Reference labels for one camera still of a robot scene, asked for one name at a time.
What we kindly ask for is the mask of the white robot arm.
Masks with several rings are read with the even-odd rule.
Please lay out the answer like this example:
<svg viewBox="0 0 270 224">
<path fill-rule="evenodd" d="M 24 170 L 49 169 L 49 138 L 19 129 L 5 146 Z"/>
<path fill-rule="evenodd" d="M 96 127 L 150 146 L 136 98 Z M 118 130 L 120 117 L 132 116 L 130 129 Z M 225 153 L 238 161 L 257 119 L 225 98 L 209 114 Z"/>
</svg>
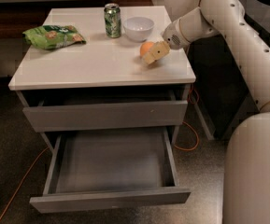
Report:
<svg viewBox="0 0 270 224">
<path fill-rule="evenodd" d="M 163 40 L 140 50 L 154 63 L 172 49 L 221 34 L 239 66 L 259 113 L 233 132 L 225 155 L 222 224 L 270 224 L 270 48 L 244 19 L 239 0 L 200 0 L 170 23 Z"/>
</svg>

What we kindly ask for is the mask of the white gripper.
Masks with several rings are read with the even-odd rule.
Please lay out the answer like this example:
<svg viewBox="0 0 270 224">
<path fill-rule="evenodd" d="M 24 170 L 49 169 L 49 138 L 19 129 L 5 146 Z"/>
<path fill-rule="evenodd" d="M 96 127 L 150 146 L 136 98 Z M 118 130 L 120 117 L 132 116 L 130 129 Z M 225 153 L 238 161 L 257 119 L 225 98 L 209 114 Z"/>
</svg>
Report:
<svg viewBox="0 0 270 224">
<path fill-rule="evenodd" d="M 162 37 L 164 41 L 154 42 L 151 49 L 141 57 L 144 63 L 152 64 L 166 56 L 170 49 L 185 49 L 190 45 L 189 41 L 181 33 L 179 20 L 169 24 L 164 29 Z"/>
</svg>

